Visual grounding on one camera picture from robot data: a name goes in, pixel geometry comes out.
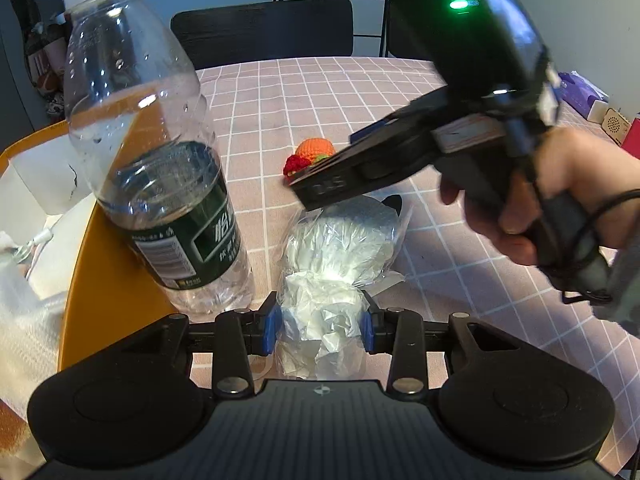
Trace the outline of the person right hand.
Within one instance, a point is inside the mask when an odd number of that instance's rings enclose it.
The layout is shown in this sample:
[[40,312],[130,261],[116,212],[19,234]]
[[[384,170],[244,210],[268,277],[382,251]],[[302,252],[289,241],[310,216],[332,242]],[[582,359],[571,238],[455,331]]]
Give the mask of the person right hand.
[[519,172],[512,176],[506,206],[492,214],[466,198],[465,221],[471,230],[488,238],[511,261],[534,266],[534,244],[524,236],[540,217],[539,200],[569,192],[585,211],[598,207],[623,192],[639,187],[639,159],[593,133],[576,128],[554,128],[536,151],[535,184]]

